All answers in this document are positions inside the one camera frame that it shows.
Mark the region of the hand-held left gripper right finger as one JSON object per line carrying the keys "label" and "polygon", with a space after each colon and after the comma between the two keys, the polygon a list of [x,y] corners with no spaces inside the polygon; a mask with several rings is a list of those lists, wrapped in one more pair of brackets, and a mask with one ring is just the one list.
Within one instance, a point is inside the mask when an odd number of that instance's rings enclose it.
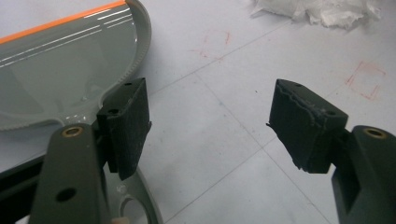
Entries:
{"label": "hand-held left gripper right finger", "polygon": [[276,81],[268,126],[309,174],[335,167],[340,224],[396,224],[396,136],[376,127],[346,130],[348,115],[293,81]]}

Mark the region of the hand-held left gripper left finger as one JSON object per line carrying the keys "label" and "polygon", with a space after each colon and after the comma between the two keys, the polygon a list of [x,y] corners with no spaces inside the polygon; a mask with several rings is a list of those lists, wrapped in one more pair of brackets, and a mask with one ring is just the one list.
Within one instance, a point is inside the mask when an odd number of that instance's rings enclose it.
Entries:
{"label": "hand-held left gripper left finger", "polygon": [[93,124],[56,131],[44,158],[29,224],[129,224],[113,216],[103,167],[120,179],[137,170],[149,133],[146,80],[119,86],[105,100]]}

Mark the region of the grey dustpan with orange edge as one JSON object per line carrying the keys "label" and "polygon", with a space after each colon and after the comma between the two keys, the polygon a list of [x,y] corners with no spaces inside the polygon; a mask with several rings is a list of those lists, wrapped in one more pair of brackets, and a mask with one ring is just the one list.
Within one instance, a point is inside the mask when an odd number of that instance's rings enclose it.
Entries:
{"label": "grey dustpan with orange edge", "polygon": [[[108,96],[140,78],[150,40],[140,0],[115,0],[0,38],[0,133],[52,122],[56,131],[93,124]],[[0,224],[29,221],[46,154],[0,173]],[[113,216],[130,224],[126,208],[137,202],[148,224],[162,223],[138,165],[125,180],[107,166],[103,171]]]}

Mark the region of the pile of white paper scraps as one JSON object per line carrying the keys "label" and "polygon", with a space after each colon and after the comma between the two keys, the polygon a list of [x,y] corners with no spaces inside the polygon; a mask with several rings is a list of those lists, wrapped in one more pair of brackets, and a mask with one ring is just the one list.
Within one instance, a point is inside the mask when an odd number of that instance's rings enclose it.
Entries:
{"label": "pile of white paper scraps", "polygon": [[251,16],[262,12],[309,21],[326,28],[349,30],[366,21],[381,19],[385,0],[253,0]]}

